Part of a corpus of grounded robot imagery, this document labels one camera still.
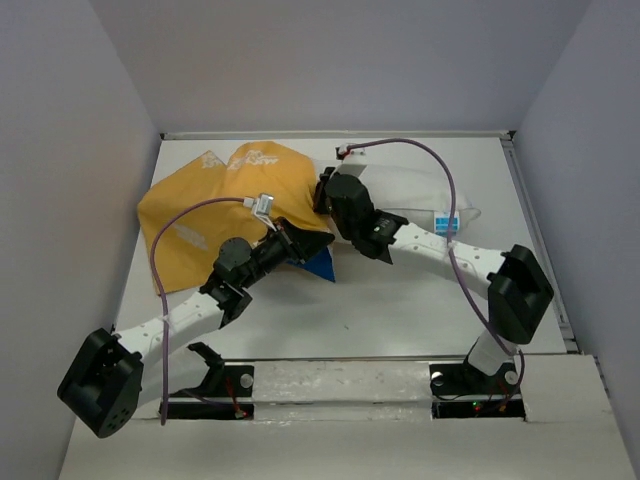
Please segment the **yellow pillowcase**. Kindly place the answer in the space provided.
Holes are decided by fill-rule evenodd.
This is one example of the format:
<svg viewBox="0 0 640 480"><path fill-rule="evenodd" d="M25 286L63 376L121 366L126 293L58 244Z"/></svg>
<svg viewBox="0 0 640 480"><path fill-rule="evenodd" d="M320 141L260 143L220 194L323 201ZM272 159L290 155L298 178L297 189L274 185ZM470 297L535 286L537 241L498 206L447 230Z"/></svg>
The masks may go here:
<svg viewBox="0 0 640 480"><path fill-rule="evenodd" d="M315 186L312 160L273 141L245 143L227 162L211 151L192 160L152 186L137 206L161 280L155 289L173 293L200 286L224 241L261 240L267 227L244 206L247 198L269 194L272 218L328 231L327 218L313 210Z"/></svg>

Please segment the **white pillow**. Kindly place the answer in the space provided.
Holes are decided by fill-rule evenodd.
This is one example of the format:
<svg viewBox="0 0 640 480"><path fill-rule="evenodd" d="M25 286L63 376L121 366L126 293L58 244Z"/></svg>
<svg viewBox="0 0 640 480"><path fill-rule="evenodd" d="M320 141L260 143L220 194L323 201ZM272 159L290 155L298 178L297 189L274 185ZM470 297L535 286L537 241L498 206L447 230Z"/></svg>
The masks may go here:
<svg viewBox="0 0 640 480"><path fill-rule="evenodd" d="M319 175L326 167L338 165L339 161L314 162ZM465 193L450 187L444 173L367 164L358 178L369 191L376 208L376 220L369 240L345 240L327 209L332 231L342 243L369 249L374 240L388 236L393 227L408 223L441 236L448 230L456 235L481 215L481 210Z"/></svg>

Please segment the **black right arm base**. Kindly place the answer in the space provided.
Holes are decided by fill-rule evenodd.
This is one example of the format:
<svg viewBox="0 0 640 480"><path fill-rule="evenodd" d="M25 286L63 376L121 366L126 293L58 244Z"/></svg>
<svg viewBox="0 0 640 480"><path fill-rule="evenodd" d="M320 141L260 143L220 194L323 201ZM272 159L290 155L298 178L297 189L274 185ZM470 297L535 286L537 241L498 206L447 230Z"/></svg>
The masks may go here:
<svg viewBox="0 0 640 480"><path fill-rule="evenodd" d="M464 362L429 365L431 414L434 419L499 419L525 417L521 396L522 352L498 371L486 375Z"/></svg>

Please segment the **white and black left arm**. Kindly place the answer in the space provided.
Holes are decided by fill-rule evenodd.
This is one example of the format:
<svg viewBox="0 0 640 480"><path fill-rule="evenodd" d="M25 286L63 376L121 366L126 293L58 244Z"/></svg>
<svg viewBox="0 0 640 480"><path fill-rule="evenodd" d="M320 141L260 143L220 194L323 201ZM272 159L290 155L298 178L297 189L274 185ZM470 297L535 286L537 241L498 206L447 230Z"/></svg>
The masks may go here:
<svg viewBox="0 0 640 480"><path fill-rule="evenodd" d="M252 300L249 287L276 267L304 264L334 239L281 218L256 246L240 237L226 240L206 282L168 314L119 332L90 333L58 387L58 398L96 437L115 434L143 395L153 393L147 383L155 365L167 364L176 349L237 319Z"/></svg>

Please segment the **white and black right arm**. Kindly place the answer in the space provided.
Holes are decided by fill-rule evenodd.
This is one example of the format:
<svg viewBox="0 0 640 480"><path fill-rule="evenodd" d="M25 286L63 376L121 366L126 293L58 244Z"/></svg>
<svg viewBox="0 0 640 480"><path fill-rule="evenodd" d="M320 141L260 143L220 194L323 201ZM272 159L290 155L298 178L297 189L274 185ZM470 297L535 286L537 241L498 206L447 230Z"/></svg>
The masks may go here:
<svg viewBox="0 0 640 480"><path fill-rule="evenodd" d="M460 368L462 384L482 392L518 348L529 344L554 290L527 247L508 251L474 247L431 233L408 219L374 207L355 176L326 169L314 193L314 210L328 214L340 236L360 254L388 264L422 268L458 283L466 298L488 303L478 337Z"/></svg>

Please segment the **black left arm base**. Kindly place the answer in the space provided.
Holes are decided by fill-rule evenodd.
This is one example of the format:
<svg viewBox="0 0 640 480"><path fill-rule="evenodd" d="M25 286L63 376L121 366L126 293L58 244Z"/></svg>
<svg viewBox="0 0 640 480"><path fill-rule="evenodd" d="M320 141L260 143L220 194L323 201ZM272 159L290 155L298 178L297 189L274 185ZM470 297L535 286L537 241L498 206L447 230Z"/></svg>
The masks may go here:
<svg viewBox="0 0 640 480"><path fill-rule="evenodd" d="M204 366L197 386L172 393L167 401L168 420L242 421L254 416L255 367L228 363L203 342L187 346L187 351Z"/></svg>

